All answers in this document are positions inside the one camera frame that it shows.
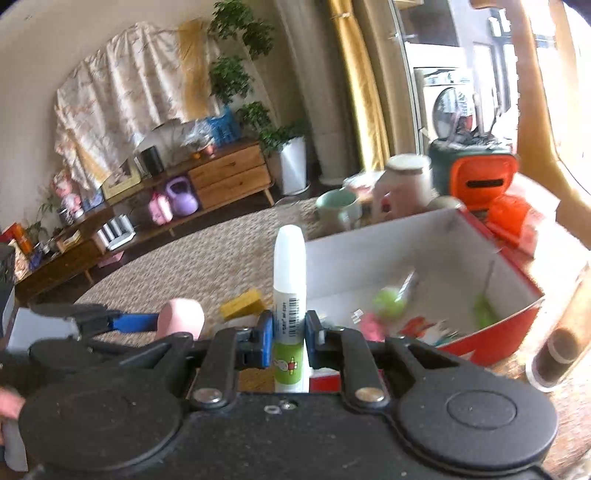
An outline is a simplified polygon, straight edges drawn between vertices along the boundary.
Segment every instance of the green mug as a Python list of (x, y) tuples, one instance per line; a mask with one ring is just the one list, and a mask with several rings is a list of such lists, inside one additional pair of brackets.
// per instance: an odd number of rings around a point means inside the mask
[(361, 202), (350, 190), (326, 192), (316, 200), (316, 210), (327, 235), (353, 230), (361, 222)]

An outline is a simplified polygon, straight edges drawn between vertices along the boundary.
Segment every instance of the wooden cabinet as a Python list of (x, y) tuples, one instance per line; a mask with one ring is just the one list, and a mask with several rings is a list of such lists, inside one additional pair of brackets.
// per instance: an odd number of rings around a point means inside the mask
[(260, 165), (265, 165), (265, 160), (259, 146), (253, 145), (191, 170), (189, 178), (199, 190)]
[(246, 172), (234, 175), (204, 189), (198, 189), (197, 195), (203, 208), (210, 209), (217, 205), (225, 204), (233, 199), (239, 199), (247, 195), (266, 189), (271, 183), (271, 178), (266, 165), (261, 165)]
[(21, 304), (28, 303), (38, 293), (57, 287), (93, 267), (102, 256), (103, 252), (92, 240), (77, 243), (18, 282), (15, 291), (18, 300)]

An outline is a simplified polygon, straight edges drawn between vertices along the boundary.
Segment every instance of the cardboard box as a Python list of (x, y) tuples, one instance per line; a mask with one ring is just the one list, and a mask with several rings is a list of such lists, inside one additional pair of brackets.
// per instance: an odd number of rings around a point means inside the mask
[[(408, 320), (446, 320), (467, 336), (443, 347), (478, 365), (514, 353), (543, 300), (540, 289), (503, 255), (471, 214), (438, 210), (307, 243), (307, 308), (333, 325), (355, 327), (358, 309), (372, 311), (378, 291), (405, 267), (419, 283), (395, 334)], [(503, 320), (478, 331), (474, 303), (486, 297)]]

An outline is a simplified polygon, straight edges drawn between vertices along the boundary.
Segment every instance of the purple kettle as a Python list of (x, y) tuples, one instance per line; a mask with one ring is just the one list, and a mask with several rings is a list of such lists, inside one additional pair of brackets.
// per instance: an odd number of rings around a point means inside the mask
[(175, 215), (186, 217), (197, 212), (199, 203), (191, 192), (191, 184), (186, 177), (177, 177), (166, 184), (166, 195), (170, 199)]

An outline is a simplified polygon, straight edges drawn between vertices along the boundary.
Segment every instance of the white cap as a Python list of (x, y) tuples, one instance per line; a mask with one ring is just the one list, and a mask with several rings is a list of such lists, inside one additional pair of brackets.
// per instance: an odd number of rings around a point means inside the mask
[(386, 162), (386, 168), (397, 172), (418, 174), (431, 168), (431, 159), (426, 155), (405, 153), (390, 157)]
[(273, 288), (284, 293), (306, 292), (306, 243), (301, 228), (285, 225), (275, 240)]

